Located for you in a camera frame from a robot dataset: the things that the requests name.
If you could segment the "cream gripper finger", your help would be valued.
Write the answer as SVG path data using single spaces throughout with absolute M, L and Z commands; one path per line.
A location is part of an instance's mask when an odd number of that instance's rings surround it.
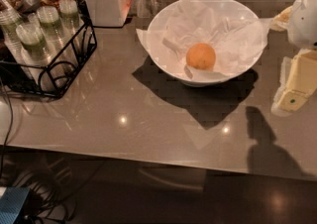
M 285 31 L 288 26 L 291 11 L 291 6 L 285 8 L 271 20 L 269 27 L 274 31 Z
M 298 111 L 317 90 L 317 52 L 302 49 L 294 57 L 285 57 L 280 68 L 280 86 L 271 112 L 285 117 Z

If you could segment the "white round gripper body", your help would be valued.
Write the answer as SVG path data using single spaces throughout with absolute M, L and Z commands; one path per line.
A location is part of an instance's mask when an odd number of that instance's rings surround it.
M 287 34 L 289 41 L 298 48 L 317 48 L 317 0 L 294 1 Z

